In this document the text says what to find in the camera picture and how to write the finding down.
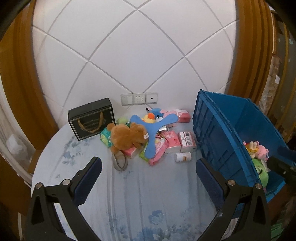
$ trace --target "pink plush toy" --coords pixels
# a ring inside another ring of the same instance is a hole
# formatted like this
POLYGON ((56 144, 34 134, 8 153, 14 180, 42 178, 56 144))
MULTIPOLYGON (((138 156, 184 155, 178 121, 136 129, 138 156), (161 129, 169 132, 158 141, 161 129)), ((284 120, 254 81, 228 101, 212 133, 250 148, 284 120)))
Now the pink plush toy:
POLYGON ((257 142, 258 151, 255 153, 255 158, 257 158, 259 160, 267 161, 267 154, 268 154, 269 150, 266 149, 264 146, 259 145, 259 141, 256 141, 256 142, 257 142))

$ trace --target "blue storage crate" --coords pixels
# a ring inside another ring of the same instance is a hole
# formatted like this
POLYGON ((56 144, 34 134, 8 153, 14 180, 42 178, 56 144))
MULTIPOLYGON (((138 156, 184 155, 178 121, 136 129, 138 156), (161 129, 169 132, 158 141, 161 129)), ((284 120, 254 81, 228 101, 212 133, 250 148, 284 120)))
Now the blue storage crate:
MULTIPOLYGON (((193 124, 203 157, 225 179, 233 179, 239 185, 254 186, 261 183, 243 141, 258 140, 269 150, 269 156, 294 165, 277 153, 277 148, 286 147, 286 144, 269 119, 250 99, 200 90, 193 124)), ((268 174, 266 198, 270 201, 285 182, 273 171, 268 174)))

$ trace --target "yellow duck plush toy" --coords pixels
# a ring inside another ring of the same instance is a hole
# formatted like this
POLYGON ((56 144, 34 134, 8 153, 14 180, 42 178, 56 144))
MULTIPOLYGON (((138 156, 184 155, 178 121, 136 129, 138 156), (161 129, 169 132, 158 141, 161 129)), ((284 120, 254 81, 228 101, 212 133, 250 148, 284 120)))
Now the yellow duck plush toy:
POLYGON ((146 123, 153 124, 155 123, 155 116, 153 113, 148 113, 147 115, 144 116, 142 120, 145 121, 146 123))

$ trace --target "bolt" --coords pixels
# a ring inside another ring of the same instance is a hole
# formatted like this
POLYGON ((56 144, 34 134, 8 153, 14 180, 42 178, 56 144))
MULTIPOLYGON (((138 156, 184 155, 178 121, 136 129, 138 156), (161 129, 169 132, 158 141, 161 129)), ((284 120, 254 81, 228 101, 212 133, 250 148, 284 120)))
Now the bolt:
POLYGON ((235 185, 235 181, 234 181, 234 180, 228 180, 228 184, 229 184, 230 186, 234 186, 234 185, 235 185))
POLYGON ((256 184, 255 184, 255 187, 256 187, 257 189, 261 189, 261 188, 262 188, 262 185, 261 185, 260 183, 256 183, 256 184))
POLYGON ((63 180, 63 182, 62 182, 62 184, 64 185, 64 186, 67 186, 67 185, 69 185, 70 184, 70 180, 69 179, 65 179, 65 180, 63 180))
POLYGON ((37 183, 37 184, 35 185, 35 187, 36 187, 37 189, 41 188, 41 187, 42 187, 42 183, 37 183))

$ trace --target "blue floral tablecloth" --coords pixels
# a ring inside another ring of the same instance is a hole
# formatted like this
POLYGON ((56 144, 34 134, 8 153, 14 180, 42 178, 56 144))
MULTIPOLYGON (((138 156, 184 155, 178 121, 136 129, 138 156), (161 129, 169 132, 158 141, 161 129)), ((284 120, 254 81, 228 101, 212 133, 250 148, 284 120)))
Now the blue floral tablecloth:
MULTIPOLYGON (((177 123, 175 131, 192 131, 192 123, 177 123)), ((201 154, 192 153, 185 163, 176 163, 173 155, 165 154, 153 167, 137 156, 119 172, 98 135, 78 141, 67 124, 44 149, 32 185, 60 184, 97 156, 102 173, 79 210, 101 240, 197 240, 216 214, 195 171, 201 154)), ((60 205, 55 206, 66 234, 76 240, 60 205)))

